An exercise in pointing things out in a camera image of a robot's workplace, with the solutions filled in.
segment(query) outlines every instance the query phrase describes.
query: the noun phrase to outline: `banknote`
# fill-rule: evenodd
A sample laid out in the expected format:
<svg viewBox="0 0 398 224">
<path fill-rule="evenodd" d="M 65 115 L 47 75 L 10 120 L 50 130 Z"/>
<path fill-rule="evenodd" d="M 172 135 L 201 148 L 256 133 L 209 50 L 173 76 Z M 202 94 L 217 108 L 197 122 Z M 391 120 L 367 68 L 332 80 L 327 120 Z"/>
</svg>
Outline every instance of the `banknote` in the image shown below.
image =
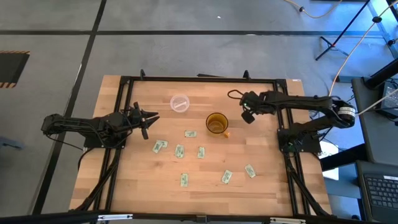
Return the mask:
<svg viewBox="0 0 398 224">
<path fill-rule="evenodd" d="M 181 187 L 188 187 L 188 174 L 181 174 Z"/>
<path fill-rule="evenodd" d="M 156 140 L 157 142 L 162 143 L 162 147 L 167 147 L 168 142 L 163 140 Z"/>
<path fill-rule="evenodd" d="M 205 148 L 204 147 L 199 147 L 198 159 L 204 159 L 204 158 L 205 158 Z"/>
<path fill-rule="evenodd" d="M 185 137 L 196 137 L 197 136 L 197 132 L 196 131 L 185 131 Z"/>
<path fill-rule="evenodd" d="M 223 178 L 221 178 L 222 183 L 228 184 L 229 180 L 231 180 L 232 172 L 229 170 L 225 170 Z"/>
<path fill-rule="evenodd" d="M 175 157 L 177 158 L 184 158 L 184 146 L 183 145 L 177 145 L 177 147 L 175 148 L 175 152 L 174 152 Z"/>
<path fill-rule="evenodd" d="M 244 169 L 246 170 L 246 172 L 249 174 L 250 178 L 253 178 L 256 176 L 256 172 L 253 169 L 253 166 L 248 164 L 244 167 Z"/>
<path fill-rule="evenodd" d="M 162 148 L 162 145 L 163 143 L 161 143 L 160 141 L 156 141 L 155 146 L 152 148 L 152 151 L 157 154 Z"/>
</svg>

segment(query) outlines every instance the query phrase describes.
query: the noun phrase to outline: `black keyboard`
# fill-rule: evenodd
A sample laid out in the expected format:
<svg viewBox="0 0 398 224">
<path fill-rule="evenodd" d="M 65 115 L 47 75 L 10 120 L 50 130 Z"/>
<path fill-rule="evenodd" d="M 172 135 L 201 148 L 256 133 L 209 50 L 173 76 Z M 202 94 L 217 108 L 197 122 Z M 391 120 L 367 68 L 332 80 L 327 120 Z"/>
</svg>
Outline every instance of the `black keyboard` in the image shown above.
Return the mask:
<svg viewBox="0 0 398 224">
<path fill-rule="evenodd" d="M 366 190 L 372 206 L 398 210 L 398 178 L 366 174 Z"/>
</svg>

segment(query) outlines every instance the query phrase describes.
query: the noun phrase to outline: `orange object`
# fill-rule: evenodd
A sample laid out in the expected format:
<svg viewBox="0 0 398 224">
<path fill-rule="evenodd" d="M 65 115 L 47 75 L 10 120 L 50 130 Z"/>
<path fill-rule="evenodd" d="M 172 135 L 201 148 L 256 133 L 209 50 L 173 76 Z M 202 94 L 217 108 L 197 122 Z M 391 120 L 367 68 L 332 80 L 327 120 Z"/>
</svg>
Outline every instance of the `orange object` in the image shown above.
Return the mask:
<svg viewBox="0 0 398 224">
<path fill-rule="evenodd" d="M 212 113 L 206 119 L 206 127 L 213 134 L 224 134 L 229 137 L 228 119 L 222 113 Z"/>
</svg>

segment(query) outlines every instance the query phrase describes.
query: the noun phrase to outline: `wooden tabletop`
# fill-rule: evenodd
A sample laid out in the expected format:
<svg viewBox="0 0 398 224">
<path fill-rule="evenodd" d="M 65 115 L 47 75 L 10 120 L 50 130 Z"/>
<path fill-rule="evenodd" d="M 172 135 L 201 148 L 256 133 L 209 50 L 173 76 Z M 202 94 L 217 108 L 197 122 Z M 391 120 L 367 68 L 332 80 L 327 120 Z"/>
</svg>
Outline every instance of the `wooden tabletop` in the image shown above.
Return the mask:
<svg viewBox="0 0 398 224">
<path fill-rule="evenodd" d="M 112 113 L 120 76 L 104 76 L 95 116 Z M 287 80 L 290 95 L 303 95 L 300 80 Z M 112 212 L 168 213 L 206 215 L 291 216 L 289 188 L 282 154 L 278 150 L 277 116 L 256 116 L 247 124 L 241 117 L 238 100 L 226 96 L 241 92 L 272 90 L 271 84 L 203 82 L 134 82 L 131 105 L 159 112 L 160 119 L 143 140 L 134 131 L 122 150 Z M 174 95 L 184 94 L 190 107 L 184 113 L 170 108 Z M 308 121 L 308 111 L 292 110 L 295 122 Z M 229 121 L 230 137 L 214 137 L 205 120 L 213 112 L 223 113 Z M 185 130 L 197 131 L 196 138 L 185 138 Z M 158 154 L 152 152 L 156 140 L 169 142 Z M 185 146 L 185 157 L 174 156 L 176 145 Z M 204 159 L 197 158 L 198 147 L 205 147 Z M 93 190 L 100 175 L 104 149 L 94 149 L 81 162 L 70 208 L 79 206 Z M 305 183 L 317 202 L 331 212 L 318 159 L 301 153 Z M 250 178 L 244 166 L 251 164 L 257 176 Z M 233 172 L 229 184 L 221 182 L 224 171 Z M 181 173 L 189 174 L 188 187 L 180 186 Z M 105 187 L 100 208 L 104 207 Z M 302 203 L 296 186 L 299 210 Z"/>
</svg>

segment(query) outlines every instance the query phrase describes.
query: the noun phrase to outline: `tripod stand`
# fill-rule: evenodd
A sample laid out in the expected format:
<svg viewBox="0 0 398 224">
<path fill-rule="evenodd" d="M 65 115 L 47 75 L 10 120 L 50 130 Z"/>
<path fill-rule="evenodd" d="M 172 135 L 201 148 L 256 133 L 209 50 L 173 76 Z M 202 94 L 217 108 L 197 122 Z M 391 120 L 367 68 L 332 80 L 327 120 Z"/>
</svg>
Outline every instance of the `tripod stand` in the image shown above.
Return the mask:
<svg viewBox="0 0 398 224">
<path fill-rule="evenodd" d="M 368 5 L 369 1 L 370 0 L 367 0 L 365 2 L 365 4 L 362 6 L 362 8 L 358 11 L 358 13 L 354 16 L 354 18 L 349 22 L 349 24 L 345 27 L 345 29 L 342 31 L 342 33 L 337 37 L 337 39 L 333 43 L 329 42 L 329 40 L 327 40 L 326 38 L 321 36 L 321 39 L 324 40 L 328 44 L 328 48 L 326 50 L 324 50 L 315 60 L 319 60 L 323 55 L 325 55 L 327 52 L 329 52 L 329 50 L 337 50 L 337 51 L 343 53 L 345 56 L 348 56 L 348 54 L 345 51 L 337 48 L 336 44 L 340 40 L 340 38 L 344 35 L 344 33 L 347 31 L 347 29 L 350 27 L 350 25 L 355 21 L 355 19 L 363 11 L 363 9 Z"/>
</svg>

